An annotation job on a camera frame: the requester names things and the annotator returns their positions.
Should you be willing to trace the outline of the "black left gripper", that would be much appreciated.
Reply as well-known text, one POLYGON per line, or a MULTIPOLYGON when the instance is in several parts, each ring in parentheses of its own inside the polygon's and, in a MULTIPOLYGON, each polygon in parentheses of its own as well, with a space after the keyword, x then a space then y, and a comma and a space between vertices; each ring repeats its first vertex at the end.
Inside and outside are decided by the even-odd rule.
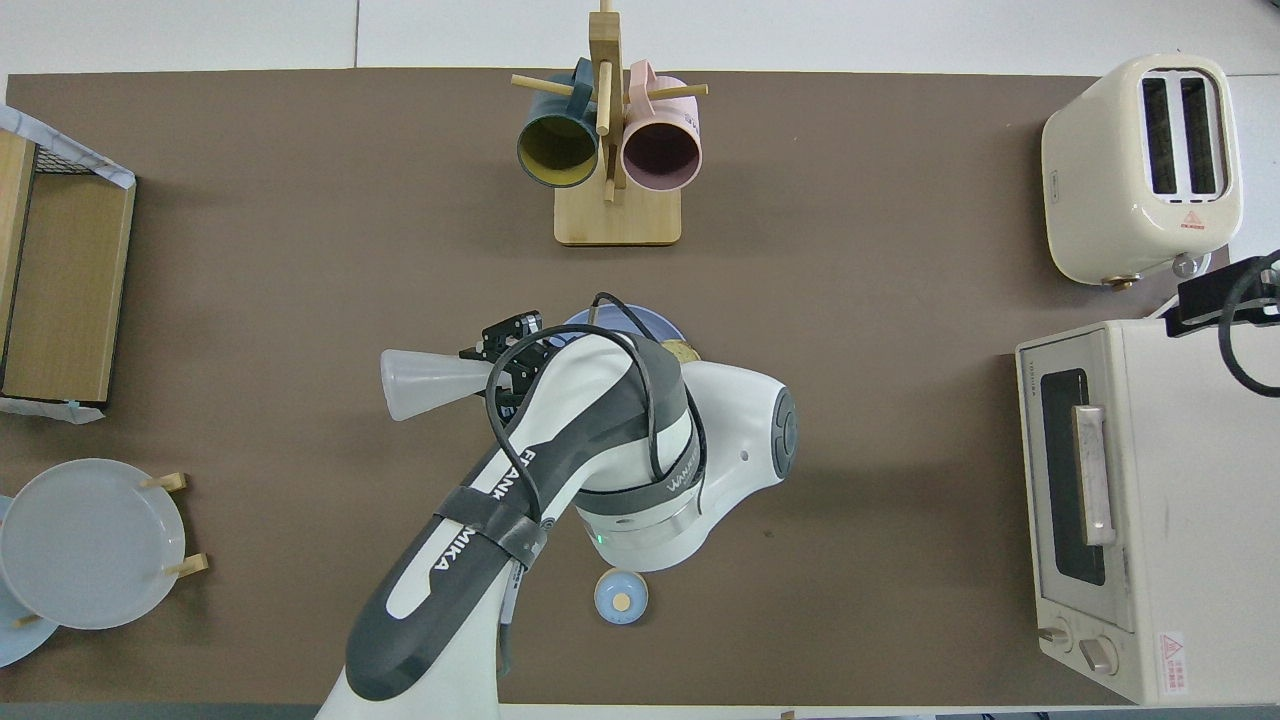
MULTIPOLYGON (((508 316, 485 328, 475 346, 460 350, 460 357, 494 363, 511 346, 541 329, 543 318, 538 310, 508 316)), ((540 375, 549 359, 558 352, 558 348, 554 342, 536 340, 506 364, 506 374, 509 379, 506 382, 506 387, 495 387, 498 413, 518 411, 534 380, 540 375)))

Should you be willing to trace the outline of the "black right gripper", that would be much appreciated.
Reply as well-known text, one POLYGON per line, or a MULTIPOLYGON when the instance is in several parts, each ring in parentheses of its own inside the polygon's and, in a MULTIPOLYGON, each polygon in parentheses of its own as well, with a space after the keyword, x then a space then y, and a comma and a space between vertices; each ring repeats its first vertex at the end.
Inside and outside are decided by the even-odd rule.
POLYGON ((1266 313, 1279 313, 1275 264, 1253 272, 1261 256, 1245 258, 1178 286, 1178 302, 1165 313, 1167 336, 1184 336, 1219 324, 1235 283, 1245 283, 1235 301, 1234 324, 1266 327, 1266 313))

